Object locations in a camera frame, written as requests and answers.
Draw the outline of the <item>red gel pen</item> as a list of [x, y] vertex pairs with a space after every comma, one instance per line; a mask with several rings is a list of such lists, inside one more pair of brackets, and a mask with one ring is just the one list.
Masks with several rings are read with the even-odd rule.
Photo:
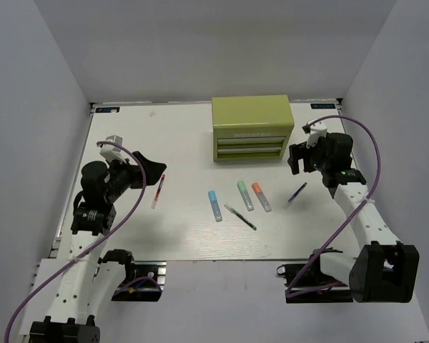
[[160, 195], [160, 193], [162, 191], [162, 187], [163, 187], [165, 178], [166, 178], [166, 175], [163, 174], [162, 177], [161, 177], [161, 179], [160, 179], [160, 181], [159, 181], [159, 185], [157, 187], [156, 194], [154, 195], [154, 198], [153, 198], [153, 201], [152, 201], [152, 205], [151, 205], [151, 209], [155, 209], [156, 206], [157, 206], [157, 202], [159, 200], [159, 195]]

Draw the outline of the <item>dark blue gel pen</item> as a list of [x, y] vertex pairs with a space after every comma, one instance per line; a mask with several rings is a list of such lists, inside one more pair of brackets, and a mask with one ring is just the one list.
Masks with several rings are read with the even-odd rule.
[[295, 193], [287, 200], [285, 209], [288, 208], [291, 203], [294, 202], [294, 200], [297, 198], [297, 196], [302, 192], [302, 190], [307, 186], [307, 182], [304, 182], [296, 191]]

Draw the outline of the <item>orange cap highlighter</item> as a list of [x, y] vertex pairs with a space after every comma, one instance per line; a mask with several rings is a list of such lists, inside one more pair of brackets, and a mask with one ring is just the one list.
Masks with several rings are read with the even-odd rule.
[[260, 185], [255, 182], [252, 184], [252, 189], [255, 192], [259, 202], [262, 205], [262, 208], [266, 211], [266, 212], [271, 212], [272, 211], [272, 207], [269, 203], [269, 201], [267, 200], [267, 197], [265, 196], [264, 192], [262, 191]]

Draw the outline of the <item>green cap highlighter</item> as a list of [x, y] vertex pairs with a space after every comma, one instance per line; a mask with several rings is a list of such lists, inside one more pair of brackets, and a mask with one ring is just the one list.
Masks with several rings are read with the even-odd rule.
[[239, 180], [237, 182], [237, 188], [239, 189], [240, 195], [241, 195], [242, 200], [246, 206], [247, 211], [249, 211], [249, 212], [253, 211], [254, 205], [253, 205], [251, 197], [248, 193], [247, 187], [242, 180]]

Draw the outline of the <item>green gel pen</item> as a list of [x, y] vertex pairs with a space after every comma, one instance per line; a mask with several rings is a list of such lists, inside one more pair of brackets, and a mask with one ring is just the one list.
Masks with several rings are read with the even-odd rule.
[[239, 218], [242, 222], [244, 222], [252, 230], [254, 230], [254, 231], [257, 230], [257, 227], [251, 221], [249, 221], [245, 216], [243, 216], [242, 214], [240, 214], [230, 204], [228, 204], [228, 203], [224, 204], [224, 208], [227, 209], [230, 213], [234, 214], [237, 218]]

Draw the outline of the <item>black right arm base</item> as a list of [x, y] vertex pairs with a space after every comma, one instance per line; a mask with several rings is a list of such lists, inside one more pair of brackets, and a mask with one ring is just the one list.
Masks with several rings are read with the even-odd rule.
[[[286, 289], [304, 265], [304, 263], [290, 263], [281, 264], [276, 268], [277, 276], [282, 277], [285, 280]], [[353, 302], [348, 286], [341, 284], [337, 287], [328, 287], [329, 284], [335, 282], [336, 280], [334, 278], [322, 274], [314, 264], [297, 281], [297, 284], [292, 288], [292, 293], [301, 292], [314, 287], [325, 286], [325, 288], [318, 290], [317, 292], [309, 292], [298, 297], [286, 298], [285, 301], [287, 304], [332, 304]]]

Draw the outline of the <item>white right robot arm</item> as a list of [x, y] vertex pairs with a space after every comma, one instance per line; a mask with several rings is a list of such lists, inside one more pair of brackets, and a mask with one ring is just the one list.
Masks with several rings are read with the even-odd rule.
[[413, 297], [418, 250], [391, 232], [368, 198], [364, 176], [351, 167], [352, 146], [351, 136], [326, 129], [311, 129], [306, 142], [290, 146], [292, 173], [321, 173], [324, 186], [347, 216], [360, 253], [350, 257], [325, 243], [288, 284], [288, 302], [342, 285], [356, 302], [408, 303]]

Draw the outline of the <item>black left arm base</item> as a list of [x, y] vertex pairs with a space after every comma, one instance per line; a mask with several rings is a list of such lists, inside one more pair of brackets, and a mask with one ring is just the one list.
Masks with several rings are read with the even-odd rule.
[[164, 290], [166, 262], [134, 262], [133, 273], [126, 277], [112, 296], [113, 302], [158, 302]]

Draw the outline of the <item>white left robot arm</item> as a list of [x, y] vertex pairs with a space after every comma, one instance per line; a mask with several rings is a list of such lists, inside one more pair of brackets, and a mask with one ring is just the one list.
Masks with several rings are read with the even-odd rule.
[[166, 164], [150, 161], [138, 151], [132, 165], [118, 152], [103, 153], [103, 161], [83, 166], [82, 190], [74, 200], [71, 224], [70, 268], [45, 318], [31, 325], [30, 342], [99, 342], [96, 325], [100, 309], [116, 289], [137, 276], [133, 254], [124, 249], [106, 251], [106, 236], [116, 216], [114, 203], [128, 189], [155, 185]]

